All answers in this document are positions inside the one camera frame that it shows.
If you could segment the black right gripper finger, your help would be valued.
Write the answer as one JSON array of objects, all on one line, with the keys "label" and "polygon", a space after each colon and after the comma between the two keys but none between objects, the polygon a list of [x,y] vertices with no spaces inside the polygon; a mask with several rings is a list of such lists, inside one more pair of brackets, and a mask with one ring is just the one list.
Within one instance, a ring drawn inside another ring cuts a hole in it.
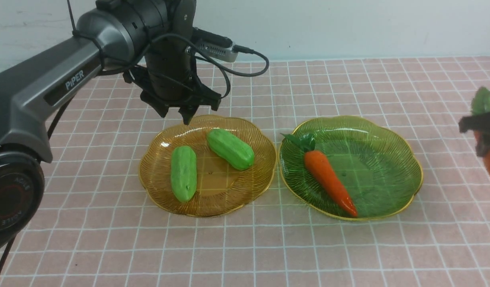
[{"label": "black right gripper finger", "polygon": [[490,112],[461,118],[459,132],[466,133],[469,130],[490,134]]},{"label": "black right gripper finger", "polygon": [[476,133],[476,155],[486,157],[490,152],[490,134]]}]

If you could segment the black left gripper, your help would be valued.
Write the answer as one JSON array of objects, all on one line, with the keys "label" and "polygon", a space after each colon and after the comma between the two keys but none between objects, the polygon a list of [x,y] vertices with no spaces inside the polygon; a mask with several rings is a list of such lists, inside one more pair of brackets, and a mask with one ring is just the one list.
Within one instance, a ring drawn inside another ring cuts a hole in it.
[{"label": "black left gripper", "polygon": [[221,94],[207,87],[197,75],[196,50],[191,40],[193,28],[174,31],[174,37],[153,42],[145,54],[146,67],[135,66],[123,73],[126,83],[142,92],[140,99],[165,118],[170,108],[178,108],[183,124],[190,125],[199,106],[217,111]]}]

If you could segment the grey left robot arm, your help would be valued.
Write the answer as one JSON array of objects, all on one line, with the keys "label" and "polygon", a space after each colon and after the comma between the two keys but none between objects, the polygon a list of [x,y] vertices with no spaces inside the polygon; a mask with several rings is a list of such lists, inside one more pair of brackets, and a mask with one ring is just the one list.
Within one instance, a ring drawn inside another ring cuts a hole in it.
[{"label": "grey left robot arm", "polygon": [[179,108],[188,125],[221,96],[203,85],[192,51],[195,0],[98,0],[72,37],[0,73],[0,248],[32,219],[52,162],[46,120],[97,76],[123,73],[164,117]]}]

